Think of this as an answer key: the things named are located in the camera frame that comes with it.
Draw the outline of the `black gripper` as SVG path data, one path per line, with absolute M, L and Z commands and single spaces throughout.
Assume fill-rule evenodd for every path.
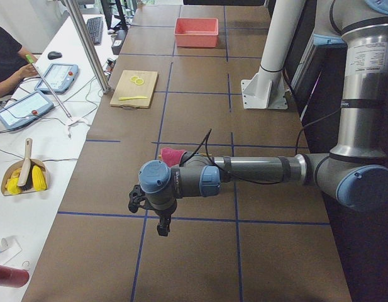
M 155 210 L 159 216 L 160 223 L 157 225 L 157 232 L 159 236 L 168 236 L 170 232 L 170 223 L 172 214 L 175 212 L 175 206 L 171 206 L 164 210 Z

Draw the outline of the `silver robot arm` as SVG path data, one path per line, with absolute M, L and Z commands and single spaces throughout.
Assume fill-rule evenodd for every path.
M 215 196 L 230 181 L 310 184 L 355 211 L 388 203 L 378 137 L 388 78 L 388 1 L 318 1 L 313 43 L 346 48 L 338 141 L 327 154 L 212 157 L 165 148 L 140 168 L 129 210 L 155 212 L 157 232 L 167 236 L 180 198 Z

